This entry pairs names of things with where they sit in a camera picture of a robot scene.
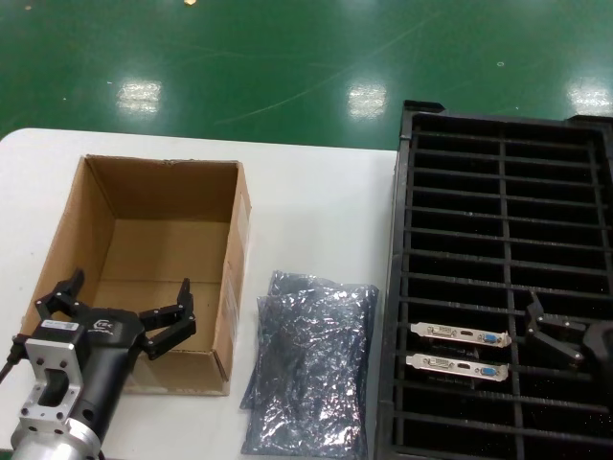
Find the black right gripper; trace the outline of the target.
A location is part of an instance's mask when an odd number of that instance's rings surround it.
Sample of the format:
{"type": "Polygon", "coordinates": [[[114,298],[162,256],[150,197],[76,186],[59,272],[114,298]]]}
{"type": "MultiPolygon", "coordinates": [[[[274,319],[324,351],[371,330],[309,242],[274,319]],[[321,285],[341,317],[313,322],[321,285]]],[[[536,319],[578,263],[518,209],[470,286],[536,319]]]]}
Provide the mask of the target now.
{"type": "Polygon", "coordinates": [[[560,319],[545,312],[535,291],[530,295],[525,315],[527,347],[560,369],[577,371],[587,362],[603,397],[611,399],[612,323],[599,322],[587,328],[584,323],[560,319]]]}

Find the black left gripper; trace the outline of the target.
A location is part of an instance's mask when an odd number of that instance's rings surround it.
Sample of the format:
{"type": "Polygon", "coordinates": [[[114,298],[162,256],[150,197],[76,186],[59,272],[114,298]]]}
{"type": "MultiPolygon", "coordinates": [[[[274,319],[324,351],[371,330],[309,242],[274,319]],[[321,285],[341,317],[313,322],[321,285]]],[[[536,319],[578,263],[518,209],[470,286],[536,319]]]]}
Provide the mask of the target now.
{"type": "Polygon", "coordinates": [[[39,325],[61,312],[70,322],[84,327],[89,354],[81,368],[83,386],[71,417],[94,433],[105,434],[141,351],[155,360],[196,333],[193,295],[190,279],[185,278],[175,304],[137,315],[85,306],[78,300],[84,280],[83,270],[77,268],[70,278],[35,300],[34,306],[39,325]],[[144,337],[145,332],[157,330],[156,335],[144,337]]]}

